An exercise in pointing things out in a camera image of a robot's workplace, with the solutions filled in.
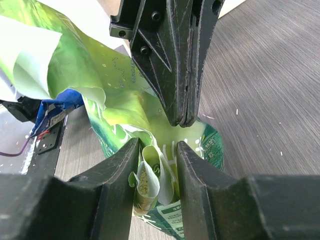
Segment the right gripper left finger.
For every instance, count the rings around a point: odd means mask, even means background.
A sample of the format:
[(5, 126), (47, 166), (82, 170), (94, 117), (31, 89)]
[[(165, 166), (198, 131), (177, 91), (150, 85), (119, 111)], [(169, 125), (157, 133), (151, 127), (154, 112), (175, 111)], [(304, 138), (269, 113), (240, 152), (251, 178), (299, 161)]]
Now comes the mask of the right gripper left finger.
[(3, 240), (126, 240), (135, 190), (129, 175), (139, 139), (68, 181), (50, 175), (0, 176)]

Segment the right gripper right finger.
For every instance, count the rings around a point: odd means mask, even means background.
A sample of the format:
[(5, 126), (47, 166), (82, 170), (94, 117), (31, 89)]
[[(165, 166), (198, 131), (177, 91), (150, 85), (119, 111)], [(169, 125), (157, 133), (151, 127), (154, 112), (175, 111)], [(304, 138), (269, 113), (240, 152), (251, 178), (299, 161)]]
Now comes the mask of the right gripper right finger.
[(177, 173), (187, 240), (317, 240), (318, 175), (231, 177), (177, 144)]

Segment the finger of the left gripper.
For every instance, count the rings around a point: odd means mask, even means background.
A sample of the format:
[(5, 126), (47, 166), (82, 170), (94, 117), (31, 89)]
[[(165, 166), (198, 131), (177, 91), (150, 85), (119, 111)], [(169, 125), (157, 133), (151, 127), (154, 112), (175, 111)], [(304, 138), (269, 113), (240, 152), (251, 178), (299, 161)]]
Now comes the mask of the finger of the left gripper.
[(190, 1), (122, 0), (110, 34), (129, 40), (131, 57), (172, 126), (190, 126)]
[(194, 0), (190, 18), (188, 77), (184, 126), (190, 127), (198, 117), (204, 64), (217, 24), (223, 0)]

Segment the green cat litter bag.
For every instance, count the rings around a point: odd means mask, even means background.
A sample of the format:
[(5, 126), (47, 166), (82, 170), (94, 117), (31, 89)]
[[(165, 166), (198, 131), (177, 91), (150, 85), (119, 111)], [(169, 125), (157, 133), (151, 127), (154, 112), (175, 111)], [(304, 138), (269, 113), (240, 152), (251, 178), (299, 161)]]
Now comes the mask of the green cat litter bag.
[(143, 147), (133, 175), (139, 198), (132, 213), (184, 239), (176, 145), (186, 142), (199, 157), (222, 169), (224, 146), (215, 128), (201, 120), (190, 127), (171, 126), (131, 58), (87, 36), (65, 15), (36, 0), (1, 1), (0, 67), (15, 89), (32, 99), (79, 92), (105, 156), (140, 138)]

